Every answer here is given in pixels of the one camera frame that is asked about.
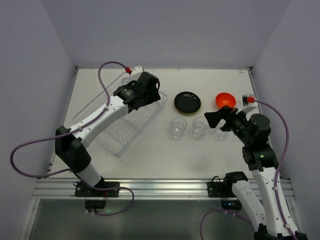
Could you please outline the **clear glass cup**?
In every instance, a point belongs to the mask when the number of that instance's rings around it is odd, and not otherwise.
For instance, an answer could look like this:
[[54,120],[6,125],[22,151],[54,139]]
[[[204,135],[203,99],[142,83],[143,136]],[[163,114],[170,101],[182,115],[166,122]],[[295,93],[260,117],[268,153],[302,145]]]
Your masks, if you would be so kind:
[[182,117],[175,117],[170,121],[171,135],[175,139],[179,139],[184,136],[187,129],[187,122]]
[[196,117],[192,122],[192,134],[195,138],[202,138],[209,129],[208,121],[205,117]]
[[130,82],[130,78],[129,77],[124,77],[122,80],[121,80],[121,85],[127,85],[129,82]]
[[221,140],[225,139],[226,133],[223,132],[220,127],[217,127],[217,128],[215,129],[215,131],[214,131],[214,136],[215,136],[218,140],[221,141]]

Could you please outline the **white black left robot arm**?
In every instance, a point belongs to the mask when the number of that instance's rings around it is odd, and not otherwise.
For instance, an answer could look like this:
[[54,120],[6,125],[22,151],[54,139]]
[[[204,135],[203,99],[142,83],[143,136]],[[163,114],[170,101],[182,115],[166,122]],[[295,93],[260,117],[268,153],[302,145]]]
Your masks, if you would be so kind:
[[93,140],[113,122],[132,111],[150,105],[161,99],[160,80],[153,74],[143,71],[137,80],[118,87],[107,97],[104,105],[81,122],[66,128],[63,125],[55,132],[55,154],[86,185],[96,188],[103,177],[91,164],[87,148]]

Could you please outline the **black round plate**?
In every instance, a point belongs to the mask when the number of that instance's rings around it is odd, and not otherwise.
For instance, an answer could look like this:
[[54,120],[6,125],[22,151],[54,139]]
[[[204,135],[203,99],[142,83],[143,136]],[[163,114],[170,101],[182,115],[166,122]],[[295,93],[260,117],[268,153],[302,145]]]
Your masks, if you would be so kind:
[[201,99],[190,91],[178,93],[174,98],[173,104],[177,111],[184,113],[197,112],[202,106]]

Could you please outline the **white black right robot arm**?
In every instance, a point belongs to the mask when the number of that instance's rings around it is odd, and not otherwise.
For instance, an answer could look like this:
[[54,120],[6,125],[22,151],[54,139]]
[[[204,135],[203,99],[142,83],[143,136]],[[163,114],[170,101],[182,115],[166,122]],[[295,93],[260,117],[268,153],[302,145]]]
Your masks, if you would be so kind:
[[223,179],[223,188],[233,194],[245,209],[254,229],[256,240],[306,240],[306,234],[296,226],[281,186],[276,154],[269,144],[270,120],[237,108],[222,107],[204,114],[210,128],[221,120],[223,132],[233,132],[243,143],[242,157],[258,187],[260,198],[254,195],[247,176],[242,172],[229,172]]

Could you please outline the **green round plate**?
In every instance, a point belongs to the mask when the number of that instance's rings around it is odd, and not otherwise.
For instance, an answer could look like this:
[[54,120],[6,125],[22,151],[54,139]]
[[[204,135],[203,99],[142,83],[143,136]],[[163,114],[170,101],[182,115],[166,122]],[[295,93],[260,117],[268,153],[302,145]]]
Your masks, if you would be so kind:
[[179,114],[183,115],[183,116],[194,116],[197,115],[199,113],[199,111],[196,112],[192,112],[192,113],[187,113],[187,112],[182,112],[182,111],[177,111]]

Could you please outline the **orange plastic bowl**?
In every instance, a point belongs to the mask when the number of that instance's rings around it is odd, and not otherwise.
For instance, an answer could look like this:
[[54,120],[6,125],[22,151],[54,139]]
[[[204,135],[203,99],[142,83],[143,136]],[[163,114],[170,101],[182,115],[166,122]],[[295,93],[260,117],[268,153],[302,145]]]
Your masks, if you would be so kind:
[[236,103],[235,97],[228,92],[221,92],[215,97],[215,104],[219,109],[224,106],[234,108]]

